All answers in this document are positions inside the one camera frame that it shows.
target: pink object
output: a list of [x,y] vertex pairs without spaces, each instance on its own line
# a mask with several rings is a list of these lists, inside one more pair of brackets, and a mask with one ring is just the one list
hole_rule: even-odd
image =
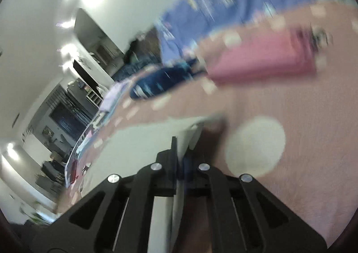
[[310,29],[286,29],[243,42],[208,67],[216,83],[239,83],[271,77],[316,73]]

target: bed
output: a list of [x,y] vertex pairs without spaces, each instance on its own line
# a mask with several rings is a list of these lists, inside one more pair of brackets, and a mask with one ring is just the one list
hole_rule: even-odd
[[[66,167],[69,205],[111,173],[135,174],[177,136],[180,157],[192,145],[206,162],[228,175],[252,174],[328,246],[334,244],[358,206],[355,2],[301,0],[256,20],[205,31],[188,53],[210,66],[233,38],[239,44],[298,25],[322,27],[333,38],[316,58],[315,77],[217,86],[200,76],[141,101],[129,98],[129,88],[159,67],[147,66],[128,79],[113,107],[96,116],[74,148]],[[185,57],[182,48],[171,50]],[[92,137],[78,150],[89,131]],[[180,193],[174,200],[156,198],[149,252],[210,251],[205,204],[187,200],[183,208]],[[185,234],[178,229],[180,223]],[[163,233],[161,226],[170,227],[171,234]]]

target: triangular cutout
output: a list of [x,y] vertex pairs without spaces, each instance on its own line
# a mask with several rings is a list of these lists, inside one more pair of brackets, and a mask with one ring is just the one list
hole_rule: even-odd
[[81,208],[73,213],[69,218],[69,222],[88,230],[94,220],[94,216],[100,208],[104,196],[104,192],[98,192],[89,201],[85,202]]
[[257,193],[257,200],[261,205],[262,211],[270,228],[277,228],[289,221],[288,217],[262,193]]

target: framed picture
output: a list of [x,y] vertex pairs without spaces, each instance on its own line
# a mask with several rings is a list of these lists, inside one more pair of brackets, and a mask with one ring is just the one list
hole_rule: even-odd
[[45,127],[44,130],[42,131],[42,135],[48,139],[48,140],[51,140],[53,135],[54,135],[54,132],[52,132],[52,130],[49,128],[49,127]]

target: metal bolt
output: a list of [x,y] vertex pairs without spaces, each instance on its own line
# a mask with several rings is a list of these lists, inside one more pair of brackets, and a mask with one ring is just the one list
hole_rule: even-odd
[[151,170],[161,170],[162,167],[163,167],[163,166],[162,166],[160,163],[158,163],[158,162],[155,162],[155,163],[153,163],[153,164],[150,166]]
[[207,164],[207,163],[200,163],[200,164],[199,164],[199,169],[200,169],[201,171],[207,171],[207,170],[210,169],[210,165]]
[[118,175],[118,174],[111,174],[107,180],[110,182],[110,183],[117,183],[119,180],[121,179],[121,177]]
[[252,176],[250,174],[243,174],[241,176],[241,181],[243,181],[244,183],[250,183],[252,182]]

